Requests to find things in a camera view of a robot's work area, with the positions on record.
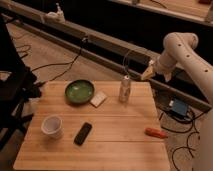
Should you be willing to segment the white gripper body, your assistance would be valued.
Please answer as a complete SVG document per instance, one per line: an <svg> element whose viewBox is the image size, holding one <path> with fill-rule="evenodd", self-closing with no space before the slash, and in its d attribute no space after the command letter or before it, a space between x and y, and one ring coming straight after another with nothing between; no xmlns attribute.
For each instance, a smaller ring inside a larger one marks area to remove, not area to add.
<svg viewBox="0 0 213 171"><path fill-rule="evenodd" d="M154 72L164 76L166 82L171 80L171 72L172 72L172 61L168 55L159 56L154 64Z"/></svg>

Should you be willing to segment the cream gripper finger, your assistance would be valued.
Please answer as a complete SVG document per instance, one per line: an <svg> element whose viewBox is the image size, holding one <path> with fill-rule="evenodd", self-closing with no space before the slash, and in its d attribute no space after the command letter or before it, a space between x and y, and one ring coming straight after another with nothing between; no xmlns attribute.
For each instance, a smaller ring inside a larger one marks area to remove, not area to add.
<svg viewBox="0 0 213 171"><path fill-rule="evenodd" d="M152 66L149 66L141 75L142 80L150 79L155 75L155 71Z"/></svg>

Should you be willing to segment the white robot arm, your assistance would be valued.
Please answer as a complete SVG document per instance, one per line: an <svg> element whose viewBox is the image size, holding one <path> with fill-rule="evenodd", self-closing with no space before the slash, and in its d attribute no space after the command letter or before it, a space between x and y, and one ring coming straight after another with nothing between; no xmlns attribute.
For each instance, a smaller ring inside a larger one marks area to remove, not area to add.
<svg viewBox="0 0 213 171"><path fill-rule="evenodd" d="M166 81L179 63L208 100L211 109L201 125L200 142L194 159L194 171L213 171L213 66L194 52L198 37L194 33L172 32L163 40L164 50L141 75L147 80L161 74Z"/></svg>

